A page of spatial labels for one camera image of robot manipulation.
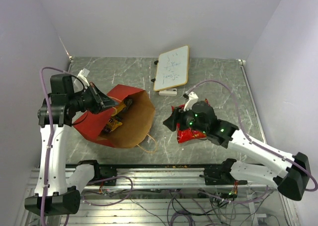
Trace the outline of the red cookie snack bag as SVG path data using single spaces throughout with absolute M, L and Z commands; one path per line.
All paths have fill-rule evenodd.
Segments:
M 207 139 L 206 134 L 193 130 L 191 128 L 181 130 L 180 123 L 176 124 L 176 131 L 177 131 L 177 141 L 179 144 L 190 141 L 190 140 L 194 140 L 194 139 L 198 139 L 202 141 Z

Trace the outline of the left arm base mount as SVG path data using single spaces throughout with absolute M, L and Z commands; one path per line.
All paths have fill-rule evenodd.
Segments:
M 117 176 L 117 168 L 114 166 L 106 166 L 103 165 L 100 167 L 100 177 L 99 180 L 101 179 L 106 179 L 106 178 L 112 178 Z M 105 186 L 115 186 L 116 185 L 116 179 L 104 181 L 103 185 Z

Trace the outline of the red brown paper bag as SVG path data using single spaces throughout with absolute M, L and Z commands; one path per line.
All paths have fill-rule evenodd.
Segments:
M 117 105 L 99 114 L 85 112 L 74 123 L 74 128 L 88 141 L 117 149 L 130 149 L 140 144 L 152 127 L 155 107 L 148 93 L 140 88 L 118 84 L 107 96 L 121 104 L 131 99 L 128 110 Z M 111 117 L 118 114 L 122 125 L 106 133 L 103 129 Z

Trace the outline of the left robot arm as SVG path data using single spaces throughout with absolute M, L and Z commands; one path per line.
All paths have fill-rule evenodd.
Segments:
M 51 76 L 51 92 L 38 111 L 42 138 L 40 171 L 34 196 L 26 198 L 24 206 L 40 217 L 76 214 L 84 187 L 101 180 L 96 160 L 79 162 L 72 175 L 66 177 L 66 143 L 76 113 L 99 114 L 115 107 L 117 102 L 92 82 L 75 92 L 72 77 Z

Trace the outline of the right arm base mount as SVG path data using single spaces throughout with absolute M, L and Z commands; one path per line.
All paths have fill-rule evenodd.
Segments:
M 205 167 L 200 178 L 205 180 L 205 185 L 234 185 L 236 180 L 231 175 L 231 168 L 221 164 L 213 164 Z

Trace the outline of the yellow M&M's packet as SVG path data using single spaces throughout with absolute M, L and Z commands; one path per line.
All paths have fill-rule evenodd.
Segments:
M 123 109 L 124 109 L 125 105 L 122 102 L 120 102 L 116 107 L 115 107 L 115 112 L 111 115 L 111 116 L 115 116 L 117 114 L 119 114 L 120 112 L 125 112 Z
M 121 121 L 122 121 L 122 118 L 120 118 L 118 116 L 110 117 L 108 122 L 106 123 L 106 125 L 104 126 L 104 128 L 102 129 L 101 132 L 104 134 L 108 134 L 108 133 L 113 132 L 118 127 L 123 125 L 123 123 Z

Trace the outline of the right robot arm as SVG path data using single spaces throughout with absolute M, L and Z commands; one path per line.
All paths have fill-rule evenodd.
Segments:
M 206 135 L 213 144 L 241 152 L 257 161 L 248 164 L 235 159 L 222 163 L 219 178 L 225 184 L 246 180 L 276 188 L 283 196 L 300 201 L 309 182 L 308 157 L 291 154 L 271 147 L 249 135 L 238 126 L 217 118 L 214 109 L 205 101 L 198 101 L 191 109 L 177 107 L 163 124 L 172 132 L 195 130 Z

